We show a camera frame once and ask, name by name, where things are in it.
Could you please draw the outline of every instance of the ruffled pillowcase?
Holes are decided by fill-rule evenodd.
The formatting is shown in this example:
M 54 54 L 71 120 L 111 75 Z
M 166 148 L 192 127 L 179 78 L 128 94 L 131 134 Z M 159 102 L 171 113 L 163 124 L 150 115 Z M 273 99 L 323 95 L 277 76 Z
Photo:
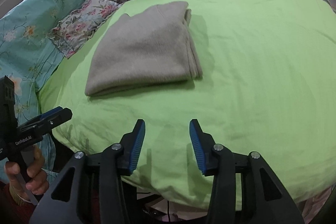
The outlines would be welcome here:
M 120 7 L 121 4 L 111 0 L 86 0 L 80 9 L 58 22 L 48 37 L 66 58 L 70 58 Z

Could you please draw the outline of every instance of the green fabric surface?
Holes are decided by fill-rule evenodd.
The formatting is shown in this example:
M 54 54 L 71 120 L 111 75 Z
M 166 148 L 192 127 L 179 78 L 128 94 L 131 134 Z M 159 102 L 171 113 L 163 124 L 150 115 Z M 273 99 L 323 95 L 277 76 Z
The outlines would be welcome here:
M 197 118 L 217 143 L 258 151 L 296 202 L 336 181 L 336 15 L 322 0 L 185 0 L 201 80 L 84 95 L 107 28 L 155 4 L 125 3 L 84 47 L 64 59 L 40 92 L 43 112 L 73 112 L 55 137 L 73 151 L 103 151 L 146 122 L 138 168 L 125 181 L 170 201 L 207 208 L 212 177 L 198 170 L 189 138 Z M 237 209 L 241 206 L 240 181 Z

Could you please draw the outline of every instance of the yellow knit cuff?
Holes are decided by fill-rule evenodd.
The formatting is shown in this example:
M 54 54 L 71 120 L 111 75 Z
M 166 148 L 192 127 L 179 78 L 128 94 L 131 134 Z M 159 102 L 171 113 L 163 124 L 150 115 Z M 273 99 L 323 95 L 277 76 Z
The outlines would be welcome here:
M 9 186 L 9 192 L 17 205 L 22 206 L 26 204 L 26 202 L 24 202 L 22 198 L 19 197 L 19 195 L 16 193 L 15 189 L 11 185 Z

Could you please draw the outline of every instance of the blanket fold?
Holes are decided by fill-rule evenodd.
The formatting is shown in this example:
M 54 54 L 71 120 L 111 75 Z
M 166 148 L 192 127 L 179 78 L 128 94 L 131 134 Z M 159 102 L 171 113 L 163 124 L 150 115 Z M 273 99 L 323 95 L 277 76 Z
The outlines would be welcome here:
M 192 80 L 202 68 L 189 34 L 185 1 L 122 15 L 105 33 L 91 61 L 86 96 Z

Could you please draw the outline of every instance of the silver bolt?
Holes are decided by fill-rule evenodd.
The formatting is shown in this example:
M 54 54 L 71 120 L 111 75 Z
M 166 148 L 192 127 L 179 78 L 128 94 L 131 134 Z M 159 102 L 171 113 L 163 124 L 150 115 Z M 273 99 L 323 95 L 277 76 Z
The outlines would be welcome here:
M 260 154 L 258 152 L 256 152 L 256 151 L 253 151 L 251 153 L 251 157 L 254 158 L 254 159 L 258 159 L 258 158 L 260 158 Z
M 77 159 L 81 159 L 84 156 L 84 152 L 82 151 L 78 151 L 75 153 L 75 158 Z
M 216 143 L 213 148 L 216 150 L 216 151 L 221 151 L 224 149 L 224 146 L 222 146 L 221 144 L 219 143 Z
M 120 148 L 121 148 L 121 144 L 120 143 L 112 144 L 112 150 L 119 150 Z

